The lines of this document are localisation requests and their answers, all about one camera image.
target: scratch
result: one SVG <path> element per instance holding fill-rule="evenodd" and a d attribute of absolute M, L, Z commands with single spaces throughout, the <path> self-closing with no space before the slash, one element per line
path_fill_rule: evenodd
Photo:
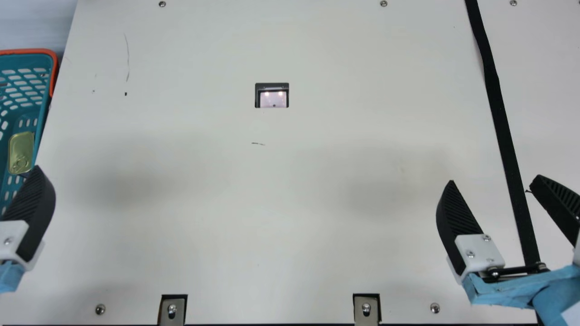
<path fill-rule="evenodd" d="M 125 82 L 129 81 L 129 74 L 131 73 L 131 65 L 129 64 L 129 41 L 127 41 L 127 34 L 123 33 L 125 36 L 125 44 L 127 45 L 127 78 L 125 78 Z"/>

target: white table surface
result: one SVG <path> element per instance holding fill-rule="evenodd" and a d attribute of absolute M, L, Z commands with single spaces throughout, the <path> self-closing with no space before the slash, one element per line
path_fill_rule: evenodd
<path fill-rule="evenodd" d="M 383 323 L 535 320 L 471 307 L 435 225 L 454 179 L 523 263 L 462 1 L 157 2 L 78 3 L 37 161 L 55 215 L 0 324 L 154 324 L 162 294 L 190 324 L 352 323 L 364 292 Z M 481 2 L 524 184 L 580 191 L 578 1 Z M 254 108 L 256 82 L 289 108 Z"/>

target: metal screw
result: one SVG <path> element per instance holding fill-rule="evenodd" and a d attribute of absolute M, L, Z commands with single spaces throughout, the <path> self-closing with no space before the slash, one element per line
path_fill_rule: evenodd
<path fill-rule="evenodd" d="M 369 305 L 368 303 L 363 303 L 362 304 L 362 313 L 365 316 L 368 316 L 371 314 L 371 305 Z"/>
<path fill-rule="evenodd" d="M 441 311 L 441 307 L 437 302 L 433 302 L 430 306 L 431 312 L 434 314 L 438 314 Z"/>
<path fill-rule="evenodd" d="M 169 314 L 175 314 L 177 312 L 177 306 L 176 305 L 169 305 L 169 307 L 167 307 L 167 312 Z"/>
<path fill-rule="evenodd" d="M 101 316 L 102 314 L 105 313 L 105 305 L 102 303 L 99 303 L 97 305 L 97 307 L 95 308 L 95 313 L 99 316 Z"/>
<path fill-rule="evenodd" d="M 546 264 L 544 264 L 542 262 L 538 263 L 538 270 L 539 271 L 545 271 L 547 269 L 548 269 L 548 267 L 546 267 Z"/>

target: metal bracket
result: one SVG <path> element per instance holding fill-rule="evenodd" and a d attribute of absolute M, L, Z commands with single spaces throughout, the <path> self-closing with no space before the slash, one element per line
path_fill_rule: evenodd
<path fill-rule="evenodd" d="M 183 326 L 185 325 L 185 311 L 187 297 L 164 296 L 161 298 L 159 307 L 159 326 Z"/>
<path fill-rule="evenodd" d="M 354 325 L 377 326 L 380 322 L 379 295 L 353 295 Z"/>

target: small window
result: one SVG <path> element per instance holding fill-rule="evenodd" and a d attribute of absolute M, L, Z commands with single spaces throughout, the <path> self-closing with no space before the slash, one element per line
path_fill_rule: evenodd
<path fill-rule="evenodd" d="M 289 107 L 290 87 L 287 82 L 256 83 L 255 107 Z"/>

